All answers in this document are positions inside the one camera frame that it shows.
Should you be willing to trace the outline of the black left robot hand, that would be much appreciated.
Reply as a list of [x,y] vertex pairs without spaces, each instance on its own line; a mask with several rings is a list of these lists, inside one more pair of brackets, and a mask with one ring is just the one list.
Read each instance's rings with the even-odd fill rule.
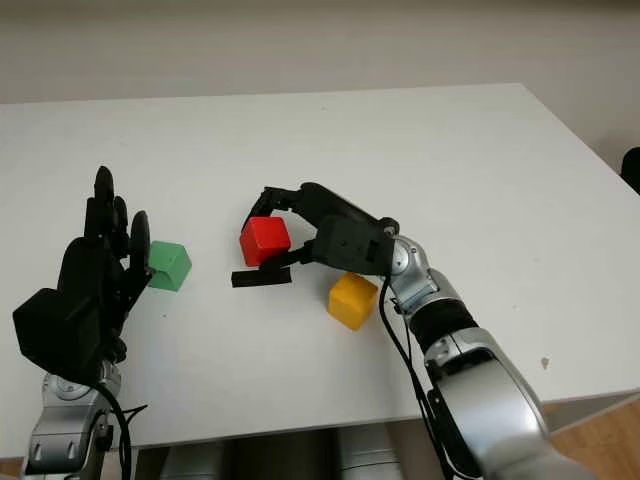
[[114,363],[126,358],[123,326],[153,276],[150,247],[147,213],[141,210],[128,219],[125,200],[114,193],[111,171],[101,166],[86,202],[84,234],[65,251],[57,289],[94,302],[101,353]]

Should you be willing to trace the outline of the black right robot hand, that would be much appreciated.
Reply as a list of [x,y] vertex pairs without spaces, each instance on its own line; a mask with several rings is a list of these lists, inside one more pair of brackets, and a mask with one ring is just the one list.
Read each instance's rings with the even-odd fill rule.
[[254,270],[234,272],[234,285],[289,283],[290,266],[296,262],[316,262],[364,275],[390,274],[393,240],[381,223],[329,189],[313,182],[306,182],[295,191],[266,187],[249,216],[268,216],[275,210],[299,215],[316,228],[315,238],[296,250],[261,262]]

